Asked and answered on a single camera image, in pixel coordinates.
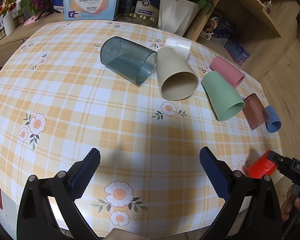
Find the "person's hand on gripper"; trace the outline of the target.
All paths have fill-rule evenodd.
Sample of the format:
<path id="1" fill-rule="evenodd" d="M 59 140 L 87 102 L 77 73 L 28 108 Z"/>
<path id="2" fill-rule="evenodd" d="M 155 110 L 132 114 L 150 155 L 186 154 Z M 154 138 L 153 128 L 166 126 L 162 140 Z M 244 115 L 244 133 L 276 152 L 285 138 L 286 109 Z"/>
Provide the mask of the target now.
<path id="1" fill-rule="evenodd" d="M 300 198 L 296 197 L 296 199 L 292 201 L 292 191 L 293 191 L 293 185 L 289 187 L 286 194 L 286 200 L 283 202 L 281 206 L 281 218 L 283 222 L 287 221 L 289 219 L 289 214 L 292 208 L 295 207 L 299 212 L 298 220 L 296 222 L 296 224 L 298 224 L 300 222 Z"/>

